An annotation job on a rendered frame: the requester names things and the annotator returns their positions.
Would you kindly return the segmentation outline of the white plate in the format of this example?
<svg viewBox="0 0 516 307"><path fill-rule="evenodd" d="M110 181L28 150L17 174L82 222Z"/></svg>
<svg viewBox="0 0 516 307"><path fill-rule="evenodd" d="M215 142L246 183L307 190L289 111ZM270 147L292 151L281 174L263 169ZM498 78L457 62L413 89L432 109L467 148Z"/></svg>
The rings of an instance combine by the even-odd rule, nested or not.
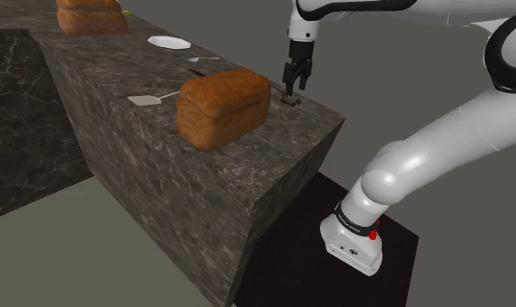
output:
<svg viewBox="0 0 516 307"><path fill-rule="evenodd" d="M182 38L170 37L170 36L151 36L147 39L147 42L169 50L185 50L189 49L192 44Z"/></svg>

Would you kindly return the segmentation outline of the dark robot stand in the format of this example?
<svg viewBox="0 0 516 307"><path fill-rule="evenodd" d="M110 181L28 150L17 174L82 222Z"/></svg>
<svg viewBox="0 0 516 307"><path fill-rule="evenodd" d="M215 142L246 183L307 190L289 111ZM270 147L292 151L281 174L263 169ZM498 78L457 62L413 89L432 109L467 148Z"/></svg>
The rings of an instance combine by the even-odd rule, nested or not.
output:
<svg viewBox="0 0 516 307"><path fill-rule="evenodd" d="M418 236L380 219L384 259L365 276L330 255L319 225L347 194L316 174L258 240L234 299L236 307L405 307Z"/></svg>

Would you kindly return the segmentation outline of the white spatula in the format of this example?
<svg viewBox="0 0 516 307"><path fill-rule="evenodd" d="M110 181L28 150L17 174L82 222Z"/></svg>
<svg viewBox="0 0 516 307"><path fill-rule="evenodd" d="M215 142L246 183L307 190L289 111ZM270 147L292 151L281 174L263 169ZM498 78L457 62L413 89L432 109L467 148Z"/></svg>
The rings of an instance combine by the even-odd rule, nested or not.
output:
<svg viewBox="0 0 516 307"><path fill-rule="evenodd" d="M138 95L138 96L128 96L127 98L133 102L136 106L152 106L158 105L162 103L163 99L172 97L174 95L178 95L180 92L171 92L163 96L153 96L153 95Z"/></svg>

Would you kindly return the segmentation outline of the brown bread loaf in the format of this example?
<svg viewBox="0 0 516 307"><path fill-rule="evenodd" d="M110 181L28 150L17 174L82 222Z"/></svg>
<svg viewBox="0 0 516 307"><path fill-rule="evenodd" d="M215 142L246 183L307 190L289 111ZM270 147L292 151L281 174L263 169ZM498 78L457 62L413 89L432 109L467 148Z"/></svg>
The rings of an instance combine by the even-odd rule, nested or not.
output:
<svg viewBox="0 0 516 307"><path fill-rule="evenodd" d="M75 36L126 35L129 26L116 0L56 0L60 29Z"/></svg>
<svg viewBox="0 0 516 307"><path fill-rule="evenodd" d="M176 102L178 135L211 152L262 126L271 100L269 80L249 69L187 81Z"/></svg>

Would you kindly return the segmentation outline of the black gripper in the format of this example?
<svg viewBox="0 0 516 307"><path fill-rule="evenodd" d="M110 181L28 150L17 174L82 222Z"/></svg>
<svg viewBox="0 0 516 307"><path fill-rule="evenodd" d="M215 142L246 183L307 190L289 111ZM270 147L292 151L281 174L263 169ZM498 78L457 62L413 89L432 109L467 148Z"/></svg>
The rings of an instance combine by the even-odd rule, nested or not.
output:
<svg viewBox="0 0 516 307"><path fill-rule="evenodd" d="M289 59L285 64L282 75L282 83L285 85L285 93L288 96L293 95L293 73L299 73L299 89L305 90L307 81L311 74L312 58L314 51L314 41L296 41L289 42Z"/></svg>

